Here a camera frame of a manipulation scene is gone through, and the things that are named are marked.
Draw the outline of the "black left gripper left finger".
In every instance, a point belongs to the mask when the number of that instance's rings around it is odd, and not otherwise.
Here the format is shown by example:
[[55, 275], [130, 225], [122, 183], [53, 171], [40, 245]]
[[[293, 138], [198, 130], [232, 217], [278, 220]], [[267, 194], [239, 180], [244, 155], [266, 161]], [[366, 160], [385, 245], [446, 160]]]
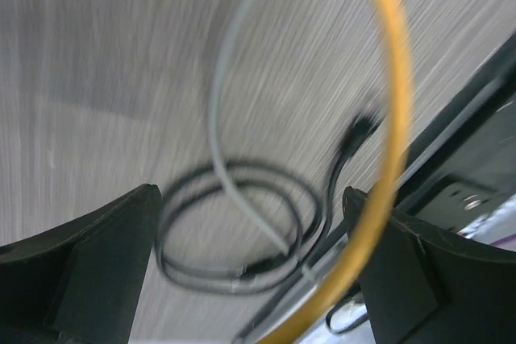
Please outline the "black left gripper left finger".
[[102, 208], [1, 248], [3, 343], [126, 343], [161, 194], [142, 184]]

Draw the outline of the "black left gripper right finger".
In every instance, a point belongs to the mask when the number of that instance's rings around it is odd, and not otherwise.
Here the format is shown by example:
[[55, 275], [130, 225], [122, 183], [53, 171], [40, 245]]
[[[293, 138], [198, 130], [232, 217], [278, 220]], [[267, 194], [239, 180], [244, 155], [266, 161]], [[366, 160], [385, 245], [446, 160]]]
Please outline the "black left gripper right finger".
[[453, 232], [400, 197], [358, 284], [378, 343], [513, 343], [515, 198]]

